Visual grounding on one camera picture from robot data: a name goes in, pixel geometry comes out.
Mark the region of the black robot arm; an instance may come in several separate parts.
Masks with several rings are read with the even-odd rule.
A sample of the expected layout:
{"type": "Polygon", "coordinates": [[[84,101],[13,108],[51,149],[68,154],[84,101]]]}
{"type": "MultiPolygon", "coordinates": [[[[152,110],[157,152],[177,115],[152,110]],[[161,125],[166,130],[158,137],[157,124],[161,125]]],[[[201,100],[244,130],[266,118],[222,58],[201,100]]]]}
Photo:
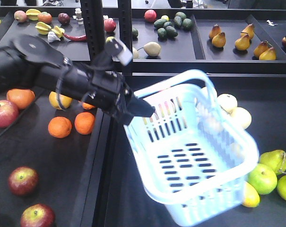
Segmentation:
{"type": "Polygon", "coordinates": [[[91,65],[74,63],[43,39],[21,35],[0,47],[0,93],[38,86],[94,105],[128,125],[133,117],[150,117],[155,111],[114,69],[114,59],[126,66],[132,58],[123,42],[112,39],[91,65]]]}

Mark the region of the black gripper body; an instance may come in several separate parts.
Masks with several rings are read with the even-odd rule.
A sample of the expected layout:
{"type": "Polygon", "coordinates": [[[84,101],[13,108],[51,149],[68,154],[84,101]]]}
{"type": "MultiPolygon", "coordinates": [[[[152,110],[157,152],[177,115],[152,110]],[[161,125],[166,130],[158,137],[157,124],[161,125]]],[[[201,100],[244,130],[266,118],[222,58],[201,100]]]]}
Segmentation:
{"type": "Polygon", "coordinates": [[[133,119],[130,111],[133,92],[122,74],[115,72],[112,56],[102,51],[87,68],[92,104],[119,123],[129,125],[133,119]]]}

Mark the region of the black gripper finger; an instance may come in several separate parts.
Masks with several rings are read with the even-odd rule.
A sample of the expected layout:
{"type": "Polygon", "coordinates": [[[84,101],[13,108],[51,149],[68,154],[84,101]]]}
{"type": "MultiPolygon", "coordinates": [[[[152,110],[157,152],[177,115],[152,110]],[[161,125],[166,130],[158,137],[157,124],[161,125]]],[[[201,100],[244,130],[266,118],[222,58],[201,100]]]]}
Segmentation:
{"type": "Polygon", "coordinates": [[[151,117],[155,108],[144,99],[132,97],[130,100],[130,112],[138,117],[151,117]]]}

